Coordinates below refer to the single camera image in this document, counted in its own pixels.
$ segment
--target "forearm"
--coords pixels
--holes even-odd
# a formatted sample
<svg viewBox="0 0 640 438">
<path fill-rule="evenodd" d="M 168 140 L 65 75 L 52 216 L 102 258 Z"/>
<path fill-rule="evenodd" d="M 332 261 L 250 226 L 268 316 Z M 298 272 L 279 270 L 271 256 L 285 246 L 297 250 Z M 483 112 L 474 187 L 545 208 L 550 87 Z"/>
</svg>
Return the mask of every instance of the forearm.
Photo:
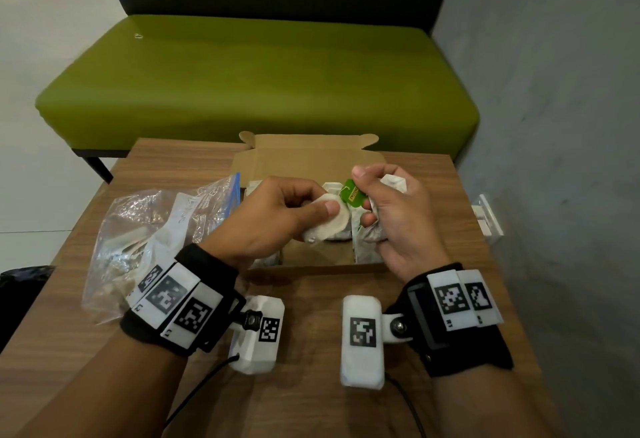
<svg viewBox="0 0 640 438">
<path fill-rule="evenodd" d="M 18 436 L 159 437 L 186 363 L 118 329 Z"/>
<path fill-rule="evenodd" d="M 433 379 L 443 436 L 552 436 L 512 371 L 489 364 Z"/>
</svg>

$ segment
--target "hand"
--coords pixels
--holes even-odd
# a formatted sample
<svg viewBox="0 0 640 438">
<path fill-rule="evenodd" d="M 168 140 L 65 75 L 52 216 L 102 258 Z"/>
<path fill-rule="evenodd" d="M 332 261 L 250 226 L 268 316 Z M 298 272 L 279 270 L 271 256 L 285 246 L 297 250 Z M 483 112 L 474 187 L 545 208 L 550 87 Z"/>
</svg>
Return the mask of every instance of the hand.
<svg viewBox="0 0 640 438">
<path fill-rule="evenodd" d="M 386 174 L 403 177 L 406 193 L 380 182 Z M 366 168 L 353 167 L 351 175 L 356 186 L 378 206 L 382 227 L 388 237 L 388 240 L 377 243 L 378 252 L 400 280 L 407 282 L 452 262 L 435 223 L 429 192 L 418 180 L 397 165 L 384 163 Z M 368 199 L 363 207 L 371 210 Z M 375 221 L 373 213 L 363 214 L 360 218 L 364 227 Z"/>
<path fill-rule="evenodd" d="M 200 244 L 238 270 L 270 256 L 302 232 L 335 217 L 340 205 L 313 201 L 326 191 L 313 180 L 268 177 Z"/>
</svg>

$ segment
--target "wooden table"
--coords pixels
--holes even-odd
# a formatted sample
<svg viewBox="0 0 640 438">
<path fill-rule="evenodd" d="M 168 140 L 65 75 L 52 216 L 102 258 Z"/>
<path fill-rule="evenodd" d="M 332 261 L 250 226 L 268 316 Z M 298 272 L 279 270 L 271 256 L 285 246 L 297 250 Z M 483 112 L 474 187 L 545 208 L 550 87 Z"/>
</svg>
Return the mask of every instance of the wooden table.
<svg viewBox="0 0 640 438">
<path fill-rule="evenodd" d="M 227 176 L 242 143 L 141 139 L 115 167 L 56 257 L 57 269 L 0 355 L 0 437 L 12 436 L 100 349 L 114 325 L 95 326 L 80 308 L 86 270 L 100 222 L 115 197 L 149 188 L 195 188 Z M 511 304 L 448 156 L 385 152 L 427 185 L 438 224 L 453 258 L 484 275 L 502 312 L 516 372 L 551 420 L 554 406 L 540 368 Z M 383 307 L 401 288 L 389 273 L 300 276 L 284 282 L 252 281 L 252 294 L 286 305 L 278 363 L 267 375 L 226 369 L 205 386 L 165 436 L 418 436 L 402 397 L 340 385 L 342 298 L 373 295 Z M 174 406 L 226 357 L 227 343 L 189 361 Z M 429 377 L 408 346 L 388 346 L 385 365 L 412 398 L 428 436 L 437 436 Z"/>
</svg>

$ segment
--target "fingernail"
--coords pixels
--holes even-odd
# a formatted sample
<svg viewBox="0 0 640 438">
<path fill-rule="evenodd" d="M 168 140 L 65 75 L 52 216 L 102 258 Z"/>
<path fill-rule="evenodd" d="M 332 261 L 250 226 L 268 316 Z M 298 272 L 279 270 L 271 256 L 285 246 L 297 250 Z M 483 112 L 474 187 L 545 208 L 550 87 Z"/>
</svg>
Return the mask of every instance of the fingernail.
<svg viewBox="0 0 640 438">
<path fill-rule="evenodd" d="M 359 165 L 356 165 L 355 167 L 353 167 L 353 169 L 351 171 L 351 175 L 353 175 L 357 179 L 359 179 L 364 174 L 365 174 L 364 168 L 359 166 Z"/>
<path fill-rule="evenodd" d="M 326 206 L 326 211 L 329 212 L 330 216 L 335 216 L 340 212 L 340 204 L 335 200 L 328 200 L 324 205 Z"/>
</svg>

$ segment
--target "gray wall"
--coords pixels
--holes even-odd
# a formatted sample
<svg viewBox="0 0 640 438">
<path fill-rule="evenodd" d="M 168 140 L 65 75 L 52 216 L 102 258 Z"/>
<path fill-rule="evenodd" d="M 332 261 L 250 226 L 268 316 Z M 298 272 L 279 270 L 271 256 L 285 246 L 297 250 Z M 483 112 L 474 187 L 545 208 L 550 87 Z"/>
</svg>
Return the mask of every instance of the gray wall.
<svg viewBox="0 0 640 438">
<path fill-rule="evenodd" d="M 481 116 L 458 161 L 575 436 L 640 434 L 640 0 L 445 0 Z"/>
</svg>

